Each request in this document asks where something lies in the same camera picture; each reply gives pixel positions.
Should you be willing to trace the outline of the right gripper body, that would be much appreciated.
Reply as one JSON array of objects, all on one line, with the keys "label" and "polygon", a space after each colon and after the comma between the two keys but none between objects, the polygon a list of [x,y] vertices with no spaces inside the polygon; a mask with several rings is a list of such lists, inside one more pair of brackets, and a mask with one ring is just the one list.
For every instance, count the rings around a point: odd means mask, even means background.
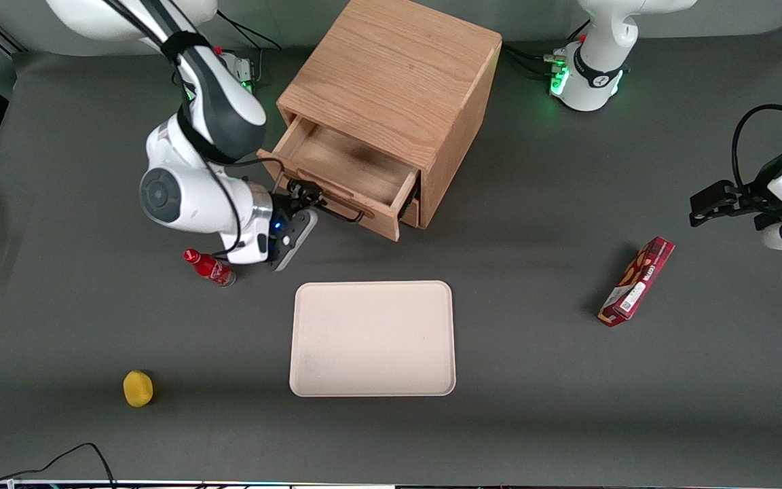
[{"label": "right gripper body", "polygon": [[297,245],[297,233],[289,231],[292,222],[295,223],[295,213],[300,211],[300,204],[296,203],[289,195],[271,193],[273,213],[269,225],[269,257],[267,262],[284,262],[294,257]]}]

